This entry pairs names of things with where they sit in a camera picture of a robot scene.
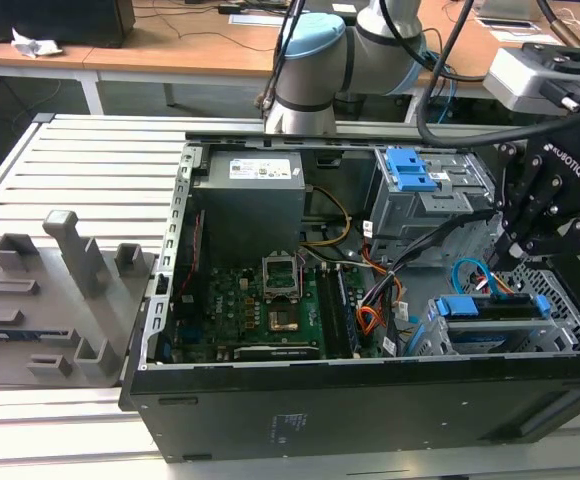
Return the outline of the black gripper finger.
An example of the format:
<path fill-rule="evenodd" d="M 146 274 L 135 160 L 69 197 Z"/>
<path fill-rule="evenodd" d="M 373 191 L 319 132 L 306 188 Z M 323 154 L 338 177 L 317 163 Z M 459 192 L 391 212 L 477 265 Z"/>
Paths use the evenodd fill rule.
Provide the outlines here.
<path fill-rule="evenodd" d="M 580 254 L 580 217 L 569 224 L 564 233 L 558 230 L 534 233 L 526 241 L 529 256 Z"/>
<path fill-rule="evenodd" d="M 497 177 L 495 202 L 501 222 L 492 268 L 512 270 L 523 257 L 535 254 L 548 237 L 543 221 L 561 190 L 561 175 L 550 169 L 547 157 L 528 156 L 515 143 L 500 144 L 498 159 L 503 169 Z"/>

